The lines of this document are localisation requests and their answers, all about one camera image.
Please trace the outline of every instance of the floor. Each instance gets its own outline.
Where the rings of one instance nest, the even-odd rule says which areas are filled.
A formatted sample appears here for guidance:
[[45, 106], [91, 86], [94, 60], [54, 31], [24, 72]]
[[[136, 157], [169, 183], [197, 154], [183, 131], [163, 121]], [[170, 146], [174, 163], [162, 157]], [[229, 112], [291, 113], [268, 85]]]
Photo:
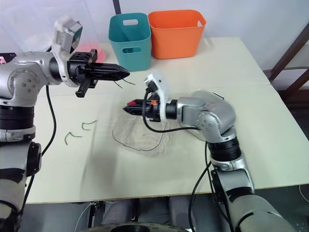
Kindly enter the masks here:
[[[292, 110], [303, 132], [309, 139], [309, 109]], [[301, 187], [303, 195], [309, 199], [309, 185]], [[289, 221], [297, 232], [309, 232], [309, 203], [301, 196], [298, 186], [260, 189], [256, 191], [267, 199], [277, 211]], [[145, 198], [140, 200], [139, 221], [169, 223], [167, 198]], [[89, 203], [30, 204], [25, 208], [20, 232], [73, 232], [81, 212]], [[99, 208], [95, 224], [102, 220], [103, 208]], [[218, 214], [209, 194], [196, 197], [194, 211], [197, 217], [197, 231], [229, 231], [223, 218]], [[88, 210], [82, 215], [77, 231], [87, 227]]]

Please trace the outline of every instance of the plastic storage basket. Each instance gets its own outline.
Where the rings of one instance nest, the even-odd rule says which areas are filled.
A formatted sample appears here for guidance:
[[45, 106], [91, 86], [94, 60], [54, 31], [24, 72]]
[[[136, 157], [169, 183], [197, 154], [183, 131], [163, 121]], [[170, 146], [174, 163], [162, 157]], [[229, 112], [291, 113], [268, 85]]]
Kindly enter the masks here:
[[156, 11], [148, 15], [152, 54], [157, 59], [194, 56], [206, 20], [195, 10]]
[[109, 39], [121, 66], [129, 71], [151, 65], [151, 32], [147, 15], [117, 14], [110, 20]]

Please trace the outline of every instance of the white wall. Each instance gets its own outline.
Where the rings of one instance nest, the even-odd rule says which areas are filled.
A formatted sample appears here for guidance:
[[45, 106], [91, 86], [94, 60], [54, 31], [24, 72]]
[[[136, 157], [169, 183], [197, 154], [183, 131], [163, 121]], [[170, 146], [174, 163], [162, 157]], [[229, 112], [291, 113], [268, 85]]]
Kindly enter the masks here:
[[[10, 13], [15, 22], [9, 30], [3, 12], [20, 5]], [[196, 9], [207, 20], [204, 36], [239, 36], [262, 69], [272, 68], [309, 22], [309, 0], [120, 0], [120, 5], [123, 13]], [[64, 12], [81, 21], [84, 37], [95, 34], [99, 42], [108, 42], [112, 0], [0, 0], [0, 51], [25, 50], [16, 42], [23, 36], [14, 36], [26, 34], [25, 29], [44, 31], [52, 38], [52, 21]], [[18, 18], [21, 13], [24, 20]]]

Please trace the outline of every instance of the red object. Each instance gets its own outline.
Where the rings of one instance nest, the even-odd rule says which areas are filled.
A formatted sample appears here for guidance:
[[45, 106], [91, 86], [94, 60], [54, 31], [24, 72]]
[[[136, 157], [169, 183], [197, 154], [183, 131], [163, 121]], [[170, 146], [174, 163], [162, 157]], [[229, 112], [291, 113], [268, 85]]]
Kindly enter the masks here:
[[137, 105], [136, 101], [130, 101], [126, 105]]
[[103, 63], [103, 61], [105, 60], [105, 54], [104, 54], [104, 51], [103, 51], [102, 47], [100, 46], [100, 44], [98, 44], [96, 42], [82, 43], [82, 44], [78, 45], [78, 47], [76, 48], [76, 51], [78, 51], [78, 52], [90, 52], [91, 49], [96, 49], [98, 51], [98, 59], [97, 59], [96, 63]]

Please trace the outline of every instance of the robotic arm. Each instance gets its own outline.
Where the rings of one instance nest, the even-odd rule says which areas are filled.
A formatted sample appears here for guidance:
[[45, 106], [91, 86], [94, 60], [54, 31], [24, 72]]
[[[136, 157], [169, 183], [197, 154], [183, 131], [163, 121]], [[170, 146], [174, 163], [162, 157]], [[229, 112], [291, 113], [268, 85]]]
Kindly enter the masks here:
[[[149, 75], [145, 84], [146, 91], [152, 95], [144, 99], [147, 100], [144, 116], [152, 121], [176, 119], [182, 126], [198, 128], [198, 137], [207, 141], [214, 167], [212, 182], [217, 197], [228, 210], [234, 231], [295, 231], [270, 203], [254, 194], [249, 169], [236, 137], [235, 112], [228, 102], [204, 90], [196, 91], [191, 97], [171, 100], [167, 83], [158, 72]], [[124, 110], [142, 115], [144, 100], [133, 100]]]
[[41, 167], [41, 145], [32, 142], [34, 105], [41, 88], [64, 82], [84, 97], [98, 80], [118, 81], [129, 71], [95, 63], [98, 52], [76, 52], [82, 26], [68, 16], [55, 24], [52, 52], [28, 52], [0, 65], [0, 230], [16, 231], [26, 178]]

